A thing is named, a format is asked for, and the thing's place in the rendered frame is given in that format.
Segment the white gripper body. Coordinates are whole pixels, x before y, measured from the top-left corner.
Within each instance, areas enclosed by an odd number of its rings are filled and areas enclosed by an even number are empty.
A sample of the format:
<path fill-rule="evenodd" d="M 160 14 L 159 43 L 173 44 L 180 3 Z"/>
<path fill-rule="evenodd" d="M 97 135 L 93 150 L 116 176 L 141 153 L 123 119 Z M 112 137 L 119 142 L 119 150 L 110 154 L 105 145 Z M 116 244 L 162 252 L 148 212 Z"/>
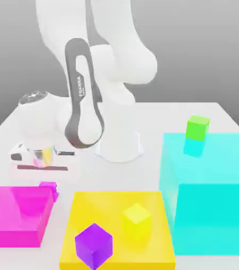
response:
<path fill-rule="evenodd" d="M 75 181 L 79 178 L 77 163 L 71 163 L 61 168 L 27 168 L 11 163 L 8 169 L 10 178 L 18 181 Z"/>

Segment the small magenta cube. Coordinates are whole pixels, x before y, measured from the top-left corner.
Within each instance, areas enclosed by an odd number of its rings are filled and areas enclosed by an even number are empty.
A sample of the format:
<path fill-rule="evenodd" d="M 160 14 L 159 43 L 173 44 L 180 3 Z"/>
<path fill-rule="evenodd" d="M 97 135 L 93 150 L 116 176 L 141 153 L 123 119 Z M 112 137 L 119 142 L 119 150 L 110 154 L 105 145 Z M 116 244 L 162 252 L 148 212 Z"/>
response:
<path fill-rule="evenodd" d="M 59 192 L 57 190 L 57 182 L 50 182 L 50 181 L 42 181 L 39 184 L 40 187 L 49 187 L 52 190 L 53 200 L 54 202 L 57 201 Z"/>

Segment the small purple cube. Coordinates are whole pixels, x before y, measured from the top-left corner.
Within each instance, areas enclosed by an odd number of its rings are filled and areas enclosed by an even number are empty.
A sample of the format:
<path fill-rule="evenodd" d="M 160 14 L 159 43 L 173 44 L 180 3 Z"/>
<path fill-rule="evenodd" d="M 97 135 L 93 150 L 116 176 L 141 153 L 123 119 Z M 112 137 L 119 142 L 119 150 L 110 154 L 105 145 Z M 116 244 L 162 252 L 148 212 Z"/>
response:
<path fill-rule="evenodd" d="M 113 237 L 93 223 L 74 238 L 77 257 L 91 270 L 98 269 L 113 255 Z"/>

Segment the small yellow cube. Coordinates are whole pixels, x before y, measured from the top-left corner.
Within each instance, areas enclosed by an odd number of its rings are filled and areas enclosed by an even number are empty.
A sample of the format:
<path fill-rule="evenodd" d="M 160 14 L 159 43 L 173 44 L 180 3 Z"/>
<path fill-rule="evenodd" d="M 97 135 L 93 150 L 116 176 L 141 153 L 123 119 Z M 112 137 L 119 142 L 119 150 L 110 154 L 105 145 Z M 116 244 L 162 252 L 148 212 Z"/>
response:
<path fill-rule="evenodd" d="M 152 213 L 135 203 L 121 213 L 122 230 L 131 240 L 146 240 L 151 234 Z"/>

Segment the small green cube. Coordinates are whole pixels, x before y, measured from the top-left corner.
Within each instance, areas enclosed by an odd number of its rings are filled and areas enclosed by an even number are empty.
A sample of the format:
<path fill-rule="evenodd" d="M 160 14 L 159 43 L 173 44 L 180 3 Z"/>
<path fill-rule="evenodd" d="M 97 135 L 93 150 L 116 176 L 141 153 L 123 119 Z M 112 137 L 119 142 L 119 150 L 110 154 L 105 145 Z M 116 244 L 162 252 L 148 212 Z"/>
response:
<path fill-rule="evenodd" d="M 186 138 L 204 141 L 207 135 L 210 118 L 192 115 L 187 121 Z"/>

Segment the large magenta box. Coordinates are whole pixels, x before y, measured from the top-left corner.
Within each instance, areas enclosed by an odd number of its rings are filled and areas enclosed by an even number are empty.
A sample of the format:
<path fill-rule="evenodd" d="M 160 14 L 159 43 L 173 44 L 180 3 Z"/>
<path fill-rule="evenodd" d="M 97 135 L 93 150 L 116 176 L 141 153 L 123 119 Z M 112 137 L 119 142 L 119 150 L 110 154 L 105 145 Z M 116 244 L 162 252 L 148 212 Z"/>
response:
<path fill-rule="evenodd" d="M 0 247 L 40 247 L 54 205 L 44 186 L 0 186 Z"/>

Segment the large yellow box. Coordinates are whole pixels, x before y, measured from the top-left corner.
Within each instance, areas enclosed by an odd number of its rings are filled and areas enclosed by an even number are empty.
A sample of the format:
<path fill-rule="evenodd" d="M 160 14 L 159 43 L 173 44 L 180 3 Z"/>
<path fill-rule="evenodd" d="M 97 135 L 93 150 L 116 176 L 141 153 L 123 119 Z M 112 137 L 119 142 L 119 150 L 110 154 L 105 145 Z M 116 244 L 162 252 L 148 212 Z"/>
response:
<path fill-rule="evenodd" d="M 152 213 L 151 234 L 146 240 L 131 240 L 122 230 L 121 213 L 135 203 Z M 74 238 L 93 223 L 113 237 L 113 255 L 96 270 L 175 270 L 174 249 L 159 191 L 75 192 L 60 270 L 91 270 L 77 257 Z"/>

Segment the large cyan box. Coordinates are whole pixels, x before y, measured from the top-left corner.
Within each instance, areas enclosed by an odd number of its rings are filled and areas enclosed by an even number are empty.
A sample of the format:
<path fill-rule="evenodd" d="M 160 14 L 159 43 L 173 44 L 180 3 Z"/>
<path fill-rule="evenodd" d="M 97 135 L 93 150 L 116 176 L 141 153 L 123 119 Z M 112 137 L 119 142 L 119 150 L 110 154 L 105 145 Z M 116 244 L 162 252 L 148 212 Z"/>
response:
<path fill-rule="evenodd" d="M 165 133 L 159 176 L 176 255 L 239 255 L 239 133 Z"/>

